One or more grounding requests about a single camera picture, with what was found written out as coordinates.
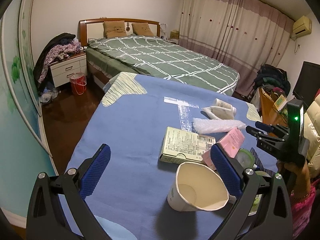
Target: bed frame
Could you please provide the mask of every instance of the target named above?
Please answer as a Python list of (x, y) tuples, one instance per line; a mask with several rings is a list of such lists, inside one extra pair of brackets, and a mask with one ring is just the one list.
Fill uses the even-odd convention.
[[(124, 21), (126, 25), (127, 35), (132, 34), (132, 23), (148, 23), (150, 30), (158, 37), (160, 37), (160, 24), (155, 21), (140, 20), (140, 19), (127, 19), (127, 18), (106, 18), (101, 17), (99, 19), (83, 20), (79, 22), (80, 25), (80, 41), (81, 46), (88, 45), (88, 39), (100, 39), (105, 37), (104, 22), (108, 21)], [(103, 88), (111, 79), (111, 76), (107, 73), (100, 71), (96, 66), (91, 65), (87, 61), (88, 72), (93, 76), (94, 82)]]
[(126, 33), (132, 34), (132, 23), (148, 23), (150, 30), (158, 37), (160, 37), (160, 24), (155, 21), (140, 20), (140, 19), (127, 19), (127, 18), (106, 18), (83, 20), (79, 22), (80, 25), (80, 41), (82, 46), (88, 45), (88, 39), (104, 38), (104, 22), (111, 21), (124, 21), (126, 24)]

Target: hand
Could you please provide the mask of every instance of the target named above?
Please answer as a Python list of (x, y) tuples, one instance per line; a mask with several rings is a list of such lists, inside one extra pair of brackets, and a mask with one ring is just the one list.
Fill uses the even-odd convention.
[(294, 163), (283, 163), (278, 161), (277, 167), (280, 173), (283, 168), (285, 168), (286, 170), (291, 171), (297, 175), (296, 184), (293, 188), (294, 198), (301, 199), (309, 194), (311, 190), (311, 183), (307, 162), (305, 162), (302, 168), (299, 168)]

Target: blue rubber pad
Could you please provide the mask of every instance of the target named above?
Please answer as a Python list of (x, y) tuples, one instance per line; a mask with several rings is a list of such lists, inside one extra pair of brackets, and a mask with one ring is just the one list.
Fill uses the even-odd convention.
[(111, 150), (108, 145), (102, 148), (98, 156), (92, 162), (87, 172), (81, 179), (80, 195), (84, 200), (92, 195), (96, 185), (98, 184), (104, 170), (106, 169), (111, 158)]
[(241, 179), (216, 144), (211, 147), (210, 156), (229, 194), (239, 198), (242, 195)]

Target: air conditioner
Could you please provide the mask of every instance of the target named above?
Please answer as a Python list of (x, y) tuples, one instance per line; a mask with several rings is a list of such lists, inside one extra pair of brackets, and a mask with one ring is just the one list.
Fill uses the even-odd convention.
[(298, 38), (310, 34), (312, 31), (312, 21), (305, 16), (302, 16), (293, 24), (293, 34), (291, 38)]

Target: pile of clothes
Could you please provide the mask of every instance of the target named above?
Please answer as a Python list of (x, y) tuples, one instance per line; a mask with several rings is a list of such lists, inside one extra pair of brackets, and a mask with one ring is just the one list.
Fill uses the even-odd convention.
[(280, 94), (286, 95), (286, 97), (291, 89), (287, 72), (268, 64), (261, 66), (258, 71), (258, 75), (254, 80), (253, 94), (255, 94), (259, 87), (262, 87), (266, 92), (271, 90), (278, 91)]
[(81, 43), (75, 40), (75, 37), (74, 34), (62, 33), (49, 41), (40, 54), (33, 70), (39, 95), (44, 91), (47, 83), (51, 81), (50, 71), (48, 71), (50, 64), (65, 60), (86, 49), (86, 47), (81, 47)]

